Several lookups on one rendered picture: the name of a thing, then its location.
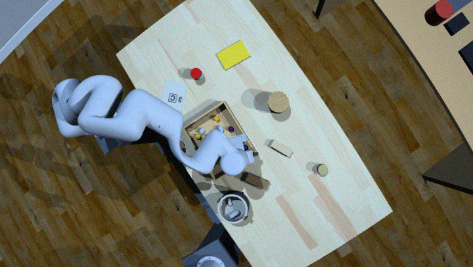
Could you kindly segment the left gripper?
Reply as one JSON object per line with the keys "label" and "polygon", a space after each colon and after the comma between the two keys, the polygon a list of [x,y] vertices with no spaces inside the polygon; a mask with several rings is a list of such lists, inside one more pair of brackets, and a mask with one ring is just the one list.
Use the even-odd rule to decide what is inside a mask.
{"label": "left gripper", "polygon": [[[257,156],[259,155],[258,152],[253,152],[253,150],[244,150],[244,152],[247,154],[248,156],[248,164],[251,164],[253,163],[255,160],[254,160],[254,156]],[[248,165],[247,164],[247,165]]]}

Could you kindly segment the white recipe card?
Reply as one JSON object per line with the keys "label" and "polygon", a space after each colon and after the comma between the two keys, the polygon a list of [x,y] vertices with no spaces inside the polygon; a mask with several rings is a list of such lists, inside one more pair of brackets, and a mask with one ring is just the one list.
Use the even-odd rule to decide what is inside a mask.
{"label": "white recipe card", "polygon": [[161,100],[181,112],[186,88],[187,84],[165,80]]}

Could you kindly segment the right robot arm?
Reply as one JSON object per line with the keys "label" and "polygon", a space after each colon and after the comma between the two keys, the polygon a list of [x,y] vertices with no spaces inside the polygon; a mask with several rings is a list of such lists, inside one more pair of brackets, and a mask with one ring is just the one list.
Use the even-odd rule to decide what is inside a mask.
{"label": "right robot arm", "polygon": [[216,256],[205,256],[199,260],[197,267],[225,267],[225,265]]}

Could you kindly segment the grey round pot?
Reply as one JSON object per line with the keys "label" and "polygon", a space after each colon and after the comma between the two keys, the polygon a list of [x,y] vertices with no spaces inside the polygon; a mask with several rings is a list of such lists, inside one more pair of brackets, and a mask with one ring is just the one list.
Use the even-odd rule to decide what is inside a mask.
{"label": "grey round pot", "polygon": [[[234,196],[234,197],[230,197]],[[232,206],[228,205],[227,199],[231,198]],[[237,224],[247,219],[247,213],[249,211],[249,200],[245,196],[244,192],[229,191],[222,198],[218,199],[217,211],[220,218],[230,224]],[[219,209],[220,207],[220,209]],[[220,212],[221,210],[221,212]],[[234,218],[229,218],[229,214],[235,210],[239,210],[240,214]],[[236,221],[235,221],[236,220]]]}

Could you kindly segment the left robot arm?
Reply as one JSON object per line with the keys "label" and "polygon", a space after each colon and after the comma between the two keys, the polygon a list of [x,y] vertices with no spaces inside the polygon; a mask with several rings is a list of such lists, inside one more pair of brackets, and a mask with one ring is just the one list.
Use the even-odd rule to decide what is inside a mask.
{"label": "left robot arm", "polygon": [[94,135],[137,141],[148,127],[168,140],[178,161],[201,174],[209,174],[219,160],[229,176],[240,174],[248,164],[243,145],[246,134],[227,137],[221,130],[212,129],[191,157],[180,148],[181,112],[143,89],[132,90],[116,112],[122,95],[121,83],[112,76],[60,82],[52,104],[61,134],[66,138]]}

